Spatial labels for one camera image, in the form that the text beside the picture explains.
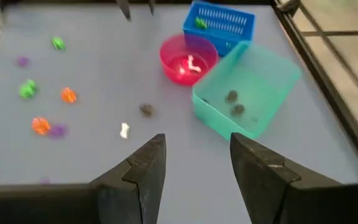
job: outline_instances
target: red bowl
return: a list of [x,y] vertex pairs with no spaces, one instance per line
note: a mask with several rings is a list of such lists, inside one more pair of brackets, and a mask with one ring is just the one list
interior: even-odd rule
[[217,64],[219,55],[210,41],[197,35],[180,34],[161,45],[160,60],[169,79],[192,86]]

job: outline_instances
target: teal plastic container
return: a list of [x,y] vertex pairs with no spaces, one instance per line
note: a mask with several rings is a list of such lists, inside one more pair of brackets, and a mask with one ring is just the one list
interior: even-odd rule
[[[225,139],[231,133],[257,138],[291,92],[302,72],[293,62],[253,42],[240,42],[193,86],[197,117]],[[228,103],[231,90],[237,100]],[[233,114],[237,104],[242,114]]]

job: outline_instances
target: brown object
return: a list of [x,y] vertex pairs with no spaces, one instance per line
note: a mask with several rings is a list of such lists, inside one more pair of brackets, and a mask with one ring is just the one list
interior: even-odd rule
[[239,94],[236,90],[230,90],[230,92],[226,96],[226,102],[233,103],[235,102],[239,97]]
[[245,110],[246,108],[244,106],[242,106],[241,104],[237,104],[231,108],[231,114],[233,116],[242,115]]
[[142,104],[139,109],[146,118],[149,118],[154,114],[153,106],[148,103]]

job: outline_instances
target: purple toy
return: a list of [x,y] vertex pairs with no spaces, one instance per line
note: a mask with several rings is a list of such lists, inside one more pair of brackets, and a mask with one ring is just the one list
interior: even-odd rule
[[53,138],[62,138],[68,131],[67,125],[55,124],[49,130],[49,136]]
[[50,184],[50,180],[48,177],[42,177],[40,180],[40,184]]
[[30,59],[27,57],[19,57],[19,59],[17,59],[17,64],[20,65],[21,67],[26,67],[29,65]]

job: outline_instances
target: blue plastic basket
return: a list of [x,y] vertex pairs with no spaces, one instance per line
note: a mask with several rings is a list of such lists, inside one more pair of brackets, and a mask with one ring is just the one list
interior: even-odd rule
[[[207,28],[196,28],[196,18],[203,20]],[[254,36],[254,26],[255,15],[253,14],[195,1],[183,24],[183,32],[208,39],[223,57],[240,41],[251,41]]]

